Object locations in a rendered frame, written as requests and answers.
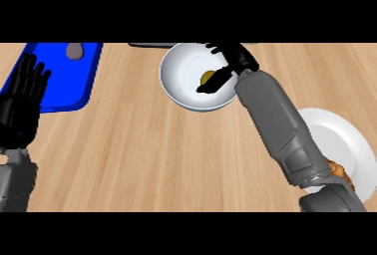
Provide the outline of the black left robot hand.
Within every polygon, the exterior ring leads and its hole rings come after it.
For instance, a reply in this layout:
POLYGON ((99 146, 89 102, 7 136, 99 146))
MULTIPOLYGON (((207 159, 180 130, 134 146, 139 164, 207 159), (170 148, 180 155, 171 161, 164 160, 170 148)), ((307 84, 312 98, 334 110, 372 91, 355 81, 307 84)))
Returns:
POLYGON ((35 55, 24 54, 0 94, 0 150, 25 148, 35 138, 50 75, 35 55))

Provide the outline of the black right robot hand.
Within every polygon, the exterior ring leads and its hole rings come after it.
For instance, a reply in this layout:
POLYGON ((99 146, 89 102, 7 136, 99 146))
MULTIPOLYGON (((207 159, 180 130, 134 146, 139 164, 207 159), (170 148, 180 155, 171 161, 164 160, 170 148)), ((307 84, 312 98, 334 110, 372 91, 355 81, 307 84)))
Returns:
POLYGON ((195 90, 198 93, 213 94, 231 79, 231 73, 239 75, 244 70, 256 72, 259 64, 239 43, 204 43, 204 46, 210 49, 213 55, 222 53, 226 60, 226 66, 214 71, 204 84, 195 90))

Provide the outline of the yellow lemon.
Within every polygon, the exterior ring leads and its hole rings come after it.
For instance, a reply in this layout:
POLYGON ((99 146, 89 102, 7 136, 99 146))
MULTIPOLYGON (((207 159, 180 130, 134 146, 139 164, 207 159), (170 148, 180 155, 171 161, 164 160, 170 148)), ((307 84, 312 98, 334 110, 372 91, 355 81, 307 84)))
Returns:
POLYGON ((201 78, 199 78, 199 85, 204 85, 207 80, 210 79, 210 77, 213 76, 214 74, 214 70, 208 70, 204 72, 204 74, 201 75, 201 78))

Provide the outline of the white bowl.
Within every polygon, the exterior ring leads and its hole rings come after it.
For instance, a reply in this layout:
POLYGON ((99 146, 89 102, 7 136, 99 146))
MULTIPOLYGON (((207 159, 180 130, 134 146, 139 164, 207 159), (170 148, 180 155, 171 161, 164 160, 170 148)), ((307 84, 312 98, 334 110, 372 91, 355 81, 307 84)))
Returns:
POLYGON ((199 79, 208 71, 226 66, 222 53, 213 54, 204 44, 177 43, 164 55, 160 80, 171 100, 195 112, 216 111, 235 98, 236 73, 213 94, 198 93, 199 79))

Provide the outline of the white plate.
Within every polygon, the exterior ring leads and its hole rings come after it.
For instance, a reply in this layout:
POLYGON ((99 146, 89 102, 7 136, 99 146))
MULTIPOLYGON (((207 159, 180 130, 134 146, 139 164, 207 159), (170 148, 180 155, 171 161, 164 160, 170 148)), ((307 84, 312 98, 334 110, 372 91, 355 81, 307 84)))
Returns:
POLYGON ((377 190, 377 158, 367 138, 331 111, 306 108, 299 113, 325 158, 344 167, 356 195, 365 202, 377 190))

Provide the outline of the blue cutting board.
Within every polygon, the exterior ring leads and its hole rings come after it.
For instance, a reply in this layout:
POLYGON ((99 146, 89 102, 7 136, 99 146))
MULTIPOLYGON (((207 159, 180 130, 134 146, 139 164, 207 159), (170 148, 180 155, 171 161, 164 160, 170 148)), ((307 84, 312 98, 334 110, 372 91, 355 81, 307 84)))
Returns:
POLYGON ((28 43, 22 52, 34 54, 37 62, 52 71, 40 113, 71 112, 80 110, 90 99, 102 43, 84 43, 84 55, 80 60, 66 56, 66 43, 28 43))

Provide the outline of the dark grey flat object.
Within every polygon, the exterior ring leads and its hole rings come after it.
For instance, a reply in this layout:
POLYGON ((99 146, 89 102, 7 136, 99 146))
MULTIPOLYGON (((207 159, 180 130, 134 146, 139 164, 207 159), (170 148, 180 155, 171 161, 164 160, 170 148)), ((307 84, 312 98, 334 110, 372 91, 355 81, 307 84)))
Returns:
POLYGON ((137 48, 171 48, 177 43, 129 43, 131 47, 137 48))

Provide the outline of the grey oval object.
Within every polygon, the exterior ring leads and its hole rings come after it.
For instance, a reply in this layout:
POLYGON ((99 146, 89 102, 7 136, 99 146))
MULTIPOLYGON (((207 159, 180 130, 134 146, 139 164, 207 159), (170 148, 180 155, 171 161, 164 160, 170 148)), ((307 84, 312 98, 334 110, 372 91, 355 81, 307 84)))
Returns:
POLYGON ((80 60, 84 56, 84 48, 81 43, 69 43, 66 46, 66 57, 71 60, 80 60))

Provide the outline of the orange brown food item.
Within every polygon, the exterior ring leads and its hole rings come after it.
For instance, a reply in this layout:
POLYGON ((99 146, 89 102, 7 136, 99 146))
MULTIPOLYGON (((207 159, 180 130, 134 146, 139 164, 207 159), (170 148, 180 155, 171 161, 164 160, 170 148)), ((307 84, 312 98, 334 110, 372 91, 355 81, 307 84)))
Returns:
POLYGON ((327 163, 330 165, 328 178, 331 182, 335 184, 344 184, 350 187, 350 189, 355 189, 355 185, 346 173, 344 167, 340 164, 337 164, 333 160, 327 160, 327 163))

